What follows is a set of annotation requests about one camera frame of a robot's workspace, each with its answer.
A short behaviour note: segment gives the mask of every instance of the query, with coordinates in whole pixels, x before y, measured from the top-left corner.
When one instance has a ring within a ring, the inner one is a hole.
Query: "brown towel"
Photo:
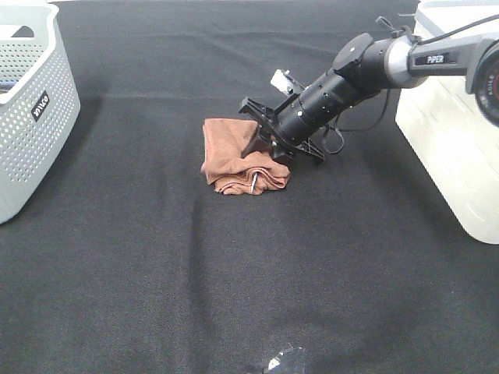
[[[257,127],[255,121],[208,118],[204,121],[204,162],[201,171],[215,191],[225,195],[249,193],[286,187],[289,169],[272,160],[269,152],[253,152],[241,158]]]

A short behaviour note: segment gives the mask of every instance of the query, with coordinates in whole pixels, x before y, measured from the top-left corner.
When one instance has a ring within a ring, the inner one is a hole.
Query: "black fabric surface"
[[[220,196],[200,173],[205,118],[278,104],[275,69],[310,83],[385,37],[378,15],[413,26],[415,0],[59,6],[82,111],[0,227],[1,373],[239,373],[288,344],[310,373],[497,372],[499,247],[462,230],[397,97],[285,191]]]

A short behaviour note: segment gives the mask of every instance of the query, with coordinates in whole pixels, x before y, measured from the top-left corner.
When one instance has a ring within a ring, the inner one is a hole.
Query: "cloth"
[[[289,180],[288,167],[272,160],[269,152],[252,152],[241,158],[257,123],[227,118],[209,118],[203,125],[204,162],[201,171],[208,184],[224,195],[279,190]]]

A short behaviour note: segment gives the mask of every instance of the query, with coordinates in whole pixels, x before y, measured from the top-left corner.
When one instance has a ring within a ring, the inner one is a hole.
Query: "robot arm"
[[[287,72],[277,71],[272,83],[288,94],[278,108],[248,97],[242,102],[240,112],[259,124],[242,156],[270,150],[282,163],[297,153],[323,160],[309,139],[320,127],[383,89],[413,88],[428,76],[465,76],[466,92],[474,93],[483,114],[499,125],[499,33],[421,41],[409,28],[405,31],[381,41],[359,35],[306,89]]]

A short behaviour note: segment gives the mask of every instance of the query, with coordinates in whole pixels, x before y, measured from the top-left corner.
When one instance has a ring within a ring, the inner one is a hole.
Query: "gray plastic basket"
[[[2,27],[33,35],[0,35],[0,223],[30,198],[80,112],[57,13],[40,0],[0,2]]]

